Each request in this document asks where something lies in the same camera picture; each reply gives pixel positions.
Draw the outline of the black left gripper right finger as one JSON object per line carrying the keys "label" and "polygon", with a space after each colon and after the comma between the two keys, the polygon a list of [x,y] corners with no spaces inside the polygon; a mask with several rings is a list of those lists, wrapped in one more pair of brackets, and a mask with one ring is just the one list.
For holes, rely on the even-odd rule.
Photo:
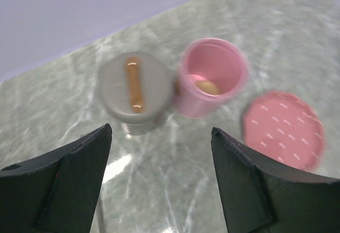
{"label": "black left gripper right finger", "polygon": [[339,232],[339,180],[273,160],[219,128],[211,151],[228,232]]}

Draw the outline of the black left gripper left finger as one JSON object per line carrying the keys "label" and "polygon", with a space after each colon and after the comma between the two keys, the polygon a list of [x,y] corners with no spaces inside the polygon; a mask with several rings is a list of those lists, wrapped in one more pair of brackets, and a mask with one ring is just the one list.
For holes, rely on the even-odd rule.
{"label": "black left gripper left finger", "polygon": [[111,143],[105,124],[1,169],[1,232],[90,232]]}

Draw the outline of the round steamed bun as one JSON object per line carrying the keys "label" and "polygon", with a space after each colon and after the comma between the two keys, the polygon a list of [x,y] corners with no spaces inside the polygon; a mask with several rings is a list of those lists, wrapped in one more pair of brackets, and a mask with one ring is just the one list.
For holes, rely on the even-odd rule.
{"label": "round steamed bun", "polygon": [[200,80],[197,81],[195,85],[198,89],[208,95],[220,95],[220,89],[211,81]]}

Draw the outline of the grey round lid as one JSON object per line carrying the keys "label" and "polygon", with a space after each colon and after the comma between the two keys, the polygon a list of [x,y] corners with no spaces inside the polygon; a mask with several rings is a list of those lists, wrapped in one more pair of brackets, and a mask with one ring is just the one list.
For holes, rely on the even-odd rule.
{"label": "grey round lid", "polygon": [[99,92],[108,112],[127,124],[146,123],[169,107],[173,95],[171,71],[156,57],[124,53],[99,71]]}

